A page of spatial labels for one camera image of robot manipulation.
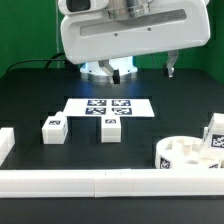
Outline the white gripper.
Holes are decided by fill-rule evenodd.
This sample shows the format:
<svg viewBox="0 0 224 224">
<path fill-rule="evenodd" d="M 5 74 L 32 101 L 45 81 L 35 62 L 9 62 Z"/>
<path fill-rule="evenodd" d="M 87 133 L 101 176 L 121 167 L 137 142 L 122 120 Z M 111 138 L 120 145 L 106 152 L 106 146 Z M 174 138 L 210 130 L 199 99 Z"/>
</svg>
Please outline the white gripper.
<svg viewBox="0 0 224 224">
<path fill-rule="evenodd" d="M 169 51 L 164 71 L 172 78 L 177 50 L 203 46 L 210 38 L 209 2 L 59 0 L 66 57 L 74 64 L 99 61 L 109 81 L 119 84 L 109 59 Z"/>
</svg>

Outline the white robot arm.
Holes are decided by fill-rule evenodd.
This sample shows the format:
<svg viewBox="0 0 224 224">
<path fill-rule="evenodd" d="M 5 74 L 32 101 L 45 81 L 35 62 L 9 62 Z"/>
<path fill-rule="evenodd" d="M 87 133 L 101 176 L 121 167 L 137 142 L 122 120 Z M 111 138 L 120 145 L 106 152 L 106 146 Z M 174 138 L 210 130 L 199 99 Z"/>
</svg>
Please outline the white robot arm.
<svg viewBox="0 0 224 224">
<path fill-rule="evenodd" d="M 137 69 L 133 56 L 166 52 L 171 77 L 181 49 L 210 39 L 210 0 L 58 0 L 66 58 L 85 76 L 118 84 Z"/>
</svg>

